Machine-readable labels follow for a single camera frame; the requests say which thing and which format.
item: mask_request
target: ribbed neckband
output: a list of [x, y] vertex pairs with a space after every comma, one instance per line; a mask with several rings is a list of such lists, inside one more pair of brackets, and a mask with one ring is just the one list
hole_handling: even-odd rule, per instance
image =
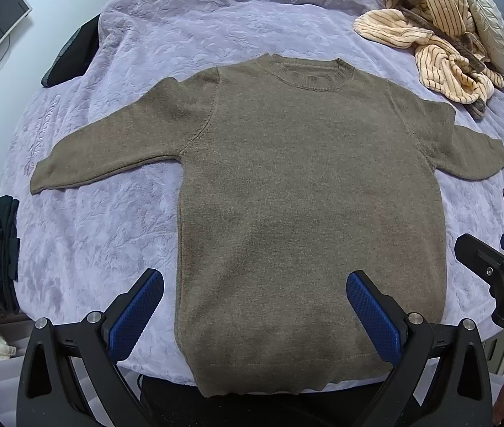
[[[264, 54], [256, 59], [265, 70], [287, 84], [308, 90], [336, 90], [352, 78], [354, 67], [342, 59], [313, 61], [311, 59], [286, 58], [279, 54]], [[301, 74], [291, 66], [316, 67], [329, 73]]]

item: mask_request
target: black pillow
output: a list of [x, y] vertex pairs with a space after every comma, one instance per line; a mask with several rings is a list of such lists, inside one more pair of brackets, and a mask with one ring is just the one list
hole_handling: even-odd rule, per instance
[[99, 19], [100, 15], [97, 15], [70, 37], [42, 77], [43, 87], [49, 88], [85, 74], [100, 45], [97, 33]]

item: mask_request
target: brown sweater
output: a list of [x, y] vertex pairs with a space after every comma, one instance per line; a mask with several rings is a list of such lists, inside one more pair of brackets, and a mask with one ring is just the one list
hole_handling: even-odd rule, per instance
[[481, 180], [504, 167], [501, 141], [454, 118], [341, 59], [266, 54], [162, 80], [62, 139], [31, 192], [179, 160], [175, 330], [199, 389], [319, 390], [388, 368], [346, 300], [353, 270], [442, 317], [434, 170]]

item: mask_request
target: sweater sleeve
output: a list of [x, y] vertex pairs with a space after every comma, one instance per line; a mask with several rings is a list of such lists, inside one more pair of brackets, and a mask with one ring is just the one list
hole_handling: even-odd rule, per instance
[[210, 120], [217, 68], [183, 82], [168, 77], [139, 100], [60, 140], [38, 162], [31, 194], [93, 183], [165, 159], [179, 159]]
[[416, 113], [406, 118], [422, 153], [437, 168], [464, 180], [483, 180], [504, 168], [500, 139], [454, 125], [450, 104], [418, 99]]

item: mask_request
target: striped towel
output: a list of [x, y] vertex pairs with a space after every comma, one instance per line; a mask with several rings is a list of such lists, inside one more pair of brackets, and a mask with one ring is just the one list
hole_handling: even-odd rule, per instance
[[[401, 1], [386, 0], [387, 9], [369, 11], [358, 17], [354, 30], [364, 38], [390, 47], [414, 47], [422, 85], [462, 104], [482, 101], [484, 110], [494, 87], [504, 87], [503, 76], [488, 68], [475, 73], [469, 59], [450, 42], [395, 9]], [[412, 12], [454, 41], [461, 42], [466, 36], [471, 42], [470, 52], [480, 61], [489, 61], [466, 0], [414, 0], [414, 3]]]

